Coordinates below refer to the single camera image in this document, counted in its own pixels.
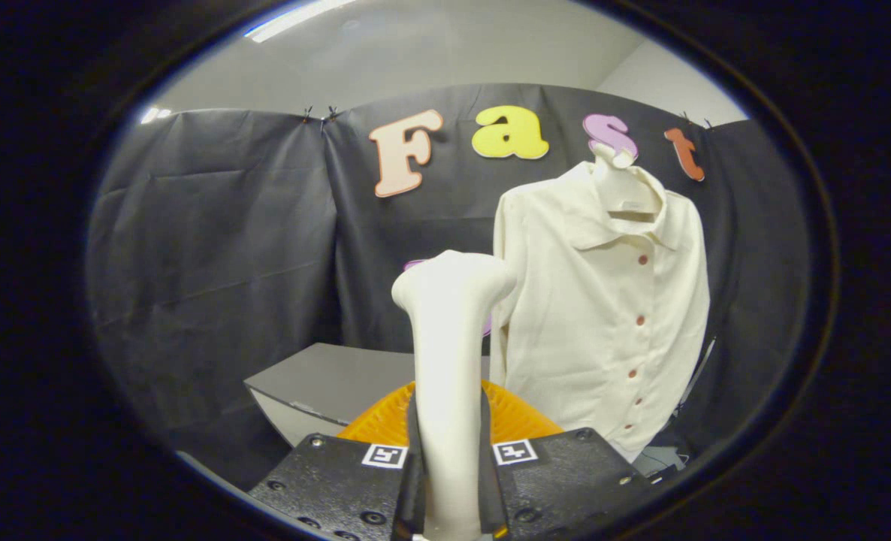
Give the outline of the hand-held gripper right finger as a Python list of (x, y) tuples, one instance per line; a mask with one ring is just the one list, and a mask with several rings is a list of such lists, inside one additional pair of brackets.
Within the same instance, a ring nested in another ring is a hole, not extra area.
[(566, 540), (651, 495), (651, 480), (593, 428), (565, 431), (488, 381), (481, 405), (479, 511), (491, 538)]

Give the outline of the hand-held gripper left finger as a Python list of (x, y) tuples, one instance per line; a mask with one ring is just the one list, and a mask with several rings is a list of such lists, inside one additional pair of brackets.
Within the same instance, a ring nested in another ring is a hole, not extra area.
[(412, 540), (425, 526), (415, 383), (380, 398), (337, 437), (309, 434), (249, 496), (349, 540)]

